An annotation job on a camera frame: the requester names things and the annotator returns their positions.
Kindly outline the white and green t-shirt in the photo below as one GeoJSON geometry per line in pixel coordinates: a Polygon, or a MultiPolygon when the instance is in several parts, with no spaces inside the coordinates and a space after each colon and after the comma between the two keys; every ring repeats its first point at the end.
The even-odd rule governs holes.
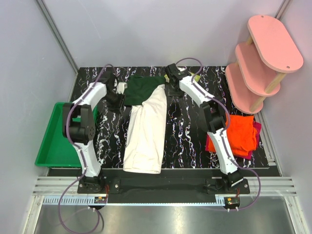
{"type": "Polygon", "coordinates": [[[123,170],[159,174],[164,156],[167,98],[165,77],[131,76],[124,104],[131,107],[123,170]]]}

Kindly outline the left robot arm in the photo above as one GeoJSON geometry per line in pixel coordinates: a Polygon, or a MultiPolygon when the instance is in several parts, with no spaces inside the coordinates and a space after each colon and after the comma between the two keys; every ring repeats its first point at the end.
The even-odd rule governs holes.
{"type": "Polygon", "coordinates": [[[117,76],[112,72],[104,72],[74,102],[62,106],[62,134],[74,147],[83,176],[91,178],[88,187],[94,193],[104,190],[105,181],[98,177],[101,166],[93,144],[96,133],[93,111],[101,101],[106,102],[110,111],[119,111],[126,86],[126,83],[119,84],[117,76]]]}

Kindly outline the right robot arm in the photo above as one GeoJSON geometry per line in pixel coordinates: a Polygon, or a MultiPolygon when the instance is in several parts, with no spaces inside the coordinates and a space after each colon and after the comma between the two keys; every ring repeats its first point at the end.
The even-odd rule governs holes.
{"type": "Polygon", "coordinates": [[[226,107],[215,96],[208,93],[188,71],[180,71],[173,63],[165,68],[170,84],[178,91],[186,93],[199,107],[201,128],[212,140],[222,173],[221,180],[216,183],[214,190],[223,189],[233,193],[243,181],[239,166],[235,161],[228,138],[227,123],[230,115],[226,107]]]}

